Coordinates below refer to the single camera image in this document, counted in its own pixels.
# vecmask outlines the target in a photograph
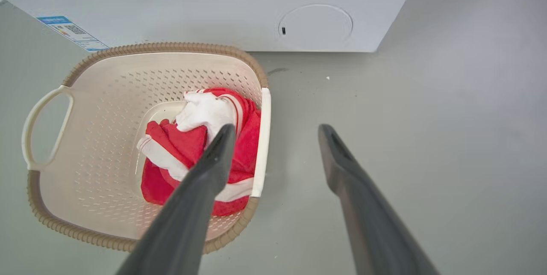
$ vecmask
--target circular panel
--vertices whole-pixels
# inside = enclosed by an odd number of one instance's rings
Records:
[[[293,49],[340,47],[350,36],[350,15],[336,6],[310,4],[287,13],[279,24],[281,42]]]

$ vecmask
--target barcode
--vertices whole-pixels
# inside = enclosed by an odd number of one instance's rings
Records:
[[[76,35],[84,35],[86,34],[85,31],[81,30],[80,28],[74,26],[74,25],[65,25],[66,28],[68,28],[68,30],[74,32],[74,34]]]

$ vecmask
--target white washing machine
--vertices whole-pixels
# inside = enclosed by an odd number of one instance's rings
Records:
[[[156,41],[375,51],[405,0],[8,0],[89,51]]]

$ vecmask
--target basket rim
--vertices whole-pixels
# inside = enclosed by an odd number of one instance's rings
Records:
[[[268,78],[264,73],[262,67],[258,64],[256,59],[250,56],[247,52],[238,48],[215,45],[215,44],[203,44],[203,43],[146,43],[125,45],[121,47],[112,47],[107,50],[102,50],[93,53],[86,57],[82,62],[78,63],[68,74],[63,81],[63,86],[70,87],[74,82],[87,70],[90,66],[98,61],[115,57],[134,55],[138,53],[213,53],[216,55],[224,55],[235,57],[244,63],[246,63],[253,70],[254,74],[258,78],[260,86],[262,88],[268,88]],[[130,238],[122,238],[112,236],[110,234],[103,234],[100,232],[92,231],[70,222],[64,221],[55,215],[51,214],[45,206],[40,192],[40,171],[29,170],[27,180],[27,194],[29,196],[29,204],[33,214],[39,222],[47,226],[48,228],[64,234],[65,236],[72,237],[82,242],[88,242],[97,246],[102,246],[111,249],[117,249],[121,251],[131,252],[135,248],[135,244],[138,240]],[[240,233],[249,224],[250,219],[254,215],[256,207],[258,206],[259,197],[249,197],[247,206],[243,210],[238,220],[228,229],[226,232],[217,236],[212,240],[205,242],[203,246],[203,253],[208,254],[210,252],[219,250],[226,246],[229,242],[235,240]]]

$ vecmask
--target white stripe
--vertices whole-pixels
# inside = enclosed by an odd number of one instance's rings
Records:
[[[249,196],[253,191],[254,178],[241,180],[238,183],[226,184],[226,187],[215,197],[216,201],[230,202]]]
[[[168,170],[169,175],[177,181],[182,180],[188,173],[188,168],[183,163],[148,134],[139,140],[137,149],[141,150],[156,166]]]
[[[229,100],[228,98],[224,98],[224,97],[218,97],[217,100],[219,101],[223,101],[225,102],[227,105],[228,105],[228,108],[231,109],[231,113],[232,113],[232,122],[231,124],[233,124],[234,126],[237,126],[237,123],[238,123],[238,112],[237,112],[237,109],[236,109],[236,106],[232,103],[231,100]]]
[[[238,132],[237,134],[241,133],[241,127],[243,126],[243,108],[241,107],[241,103],[231,94],[222,94],[218,96],[219,98],[230,98],[234,102],[235,109],[238,112],[237,115],[237,126],[238,126]]]

